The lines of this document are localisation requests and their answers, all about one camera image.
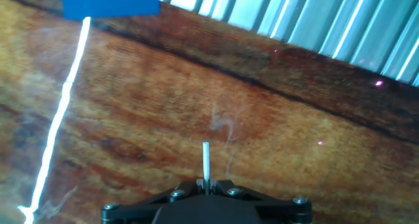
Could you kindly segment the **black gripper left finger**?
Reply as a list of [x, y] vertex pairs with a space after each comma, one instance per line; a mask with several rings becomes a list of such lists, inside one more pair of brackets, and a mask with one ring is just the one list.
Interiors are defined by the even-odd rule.
[[171, 204], [197, 195], [208, 194], [208, 181], [182, 181], [177, 187], [168, 189], [151, 198], [135, 204], [125, 205], [119, 203], [106, 204], [101, 209], [101, 224], [133, 223], [134, 221], [150, 221], [159, 209], [166, 204]]

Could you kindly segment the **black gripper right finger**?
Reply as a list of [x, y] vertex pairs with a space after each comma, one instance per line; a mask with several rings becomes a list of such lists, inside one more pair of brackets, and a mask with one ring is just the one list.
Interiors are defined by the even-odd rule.
[[253, 189], [235, 185], [232, 180], [208, 181], [212, 195], [221, 195], [250, 204], [262, 219], [281, 219], [284, 223], [312, 224], [312, 203], [298, 196], [280, 200]]

